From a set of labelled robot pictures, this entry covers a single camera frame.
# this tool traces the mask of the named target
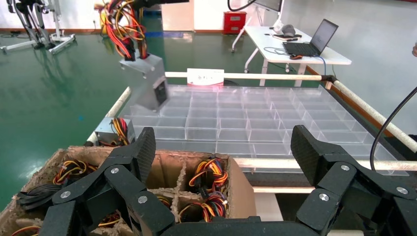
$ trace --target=green epoxy floor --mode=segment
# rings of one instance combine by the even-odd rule
[[[160,19],[145,22],[148,31],[160,29]],[[58,148],[82,145],[125,90],[119,55],[108,39],[77,35],[77,42],[52,56],[32,48],[0,55],[0,208],[39,170]],[[183,38],[149,38],[149,52],[164,59],[165,71],[187,68],[224,69],[242,73],[255,49],[247,36],[230,47],[235,36],[184,33]],[[26,39],[0,38],[0,45]],[[260,73],[261,55],[251,62]],[[269,65],[268,73],[284,73]],[[257,80],[235,80],[257,86]],[[169,79],[186,84],[186,79]],[[292,86],[293,81],[267,81],[267,86]],[[317,83],[303,83],[316,87]]]

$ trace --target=cardboard box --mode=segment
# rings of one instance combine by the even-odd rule
[[[62,163],[68,159],[77,159],[93,165],[100,165],[112,151],[112,147],[69,147],[60,149],[46,162],[45,166],[33,175],[22,188],[29,191],[35,186],[52,183]],[[200,195],[188,192],[188,182],[194,175],[197,165],[211,153],[186,151],[156,151],[152,170],[148,176],[146,186],[154,194],[161,194],[172,199],[171,212],[176,221],[179,212],[190,202],[202,202]],[[256,215],[253,188],[247,181],[240,167],[227,155],[217,154],[229,177],[226,183],[228,209],[226,218],[247,218]],[[42,225],[43,214],[39,212],[26,213],[16,204],[16,196],[0,214],[0,235],[10,236],[14,231],[31,225]],[[131,236],[132,232],[123,222],[113,228],[98,228],[90,235]]]

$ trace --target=metal screw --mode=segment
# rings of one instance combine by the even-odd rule
[[[324,194],[324,193],[321,193],[321,194],[319,195],[319,198],[320,198],[322,201],[325,201],[325,202],[327,202],[327,201],[328,201],[328,196],[327,196],[326,194]]]
[[[112,173],[112,174],[116,174],[117,172],[119,172],[119,169],[118,169],[118,168],[113,168],[113,169],[110,171],[110,173]]]
[[[70,191],[65,191],[65,192],[61,193],[61,198],[67,198],[67,197],[69,197],[69,195],[71,195],[71,192]]]
[[[351,168],[349,168],[349,166],[345,166],[345,165],[342,165],[340,168],[342,168],[342,170],[344,170],[344,171],[348,171],[348,170],[351,169]]]
[[[146,196],[140,196],[138,198],[139,204],[145,203],[147,200],[148,200],[148,198]]]
[[[403,187],[397,187],[397,191],[402,194],[408,194],[408,190]]]

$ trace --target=computer mouse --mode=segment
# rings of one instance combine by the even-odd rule
[[[291,60],[299,60],[299,59],[301,59],[302,58],[302,56],[301,55],[294,55],[294,54],[291,54],[290,55],[290,59]]]

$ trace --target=monitor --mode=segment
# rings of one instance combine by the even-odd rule
[[[283,0],[256,0],[254,4],[266,10],[281,12]]]
[[[317,31],[314,33],[310,43],[320,52],[323,52],[330,39],[333,37],[339,26],[334,23],[323,19]]]

